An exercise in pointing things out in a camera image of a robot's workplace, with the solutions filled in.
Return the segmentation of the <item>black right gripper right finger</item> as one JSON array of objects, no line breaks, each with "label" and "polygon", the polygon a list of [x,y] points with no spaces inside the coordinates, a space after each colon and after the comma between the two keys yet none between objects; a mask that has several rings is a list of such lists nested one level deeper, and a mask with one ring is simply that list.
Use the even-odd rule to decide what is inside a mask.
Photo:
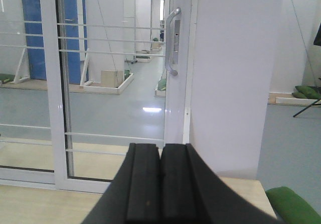
[{"label": "black right gripper right finger", "polygon": [[225,184],[191,144],[167,144],[161,157],[162,223],[279,223]]}]

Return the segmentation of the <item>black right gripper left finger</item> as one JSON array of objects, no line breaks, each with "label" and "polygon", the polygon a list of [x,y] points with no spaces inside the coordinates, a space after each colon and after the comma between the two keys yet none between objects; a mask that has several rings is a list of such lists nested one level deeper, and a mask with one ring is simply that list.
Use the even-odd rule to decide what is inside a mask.
[{"label": "black right gripper left finger", "polygon": [[155,144],[131,143],[114,180],[83,223],[159,223],[159,161]]}]

